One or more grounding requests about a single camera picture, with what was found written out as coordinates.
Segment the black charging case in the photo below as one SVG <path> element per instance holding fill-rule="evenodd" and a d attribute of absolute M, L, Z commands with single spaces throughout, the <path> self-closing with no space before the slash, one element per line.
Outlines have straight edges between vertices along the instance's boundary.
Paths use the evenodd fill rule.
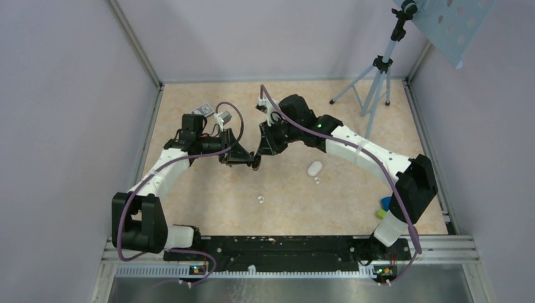
<path fill-rule="evenodd" d="M 254 159 L 253 159 L 252 164 L 251 164 L 252 170 L 257 171 L 259 169 L 259 167 L 261 165 L 261 160 L 262 160 L 262 158 L 261 158 L 260 155 L 255 155 L 254 156 Z"/>

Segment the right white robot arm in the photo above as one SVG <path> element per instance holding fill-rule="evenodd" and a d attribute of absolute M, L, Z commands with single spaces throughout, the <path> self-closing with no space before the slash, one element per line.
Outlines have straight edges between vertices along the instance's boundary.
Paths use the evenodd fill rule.
<path fill-rule="evenodd" d="M 259 126 L 260 155 L 279 155 L 294 142 L 349 161 L 392 189 L 389 209 L 373 232 L 370 252 L 378 260 L 395 253 L 395 241 L 409 232 L 416 251 L 421 251 L 415 224 L 436 197 L 438 188 L 431 160 L 422 154 L 413 158 L 385 149 L 352 131 L 330 115 L 316 116 L 297 94 L 279 103 L 267 95 L 257 99 L 265 113 Z"/>

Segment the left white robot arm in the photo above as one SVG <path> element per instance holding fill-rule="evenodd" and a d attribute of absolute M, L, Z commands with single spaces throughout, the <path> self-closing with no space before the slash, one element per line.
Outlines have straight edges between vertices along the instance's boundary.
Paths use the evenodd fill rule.
<path fill-rule="evenodd" d="M 198 229 L 190 225 L 169 225 L 163 202 L 179 175 L 197 158 L 217 156 L 220 163 L 245 164 L 258 169 L 261 157 L 248 152 L 228 128 L 218 136 L 204 133 L 206 118 L 185 114 L 174 138 L 168 140 L 156 164 L 126 193 L 112 198 L 112 243 L 118 249 L 160 253 L 178 248 L 184 259 L 194 261 L 202 253 Z"/>

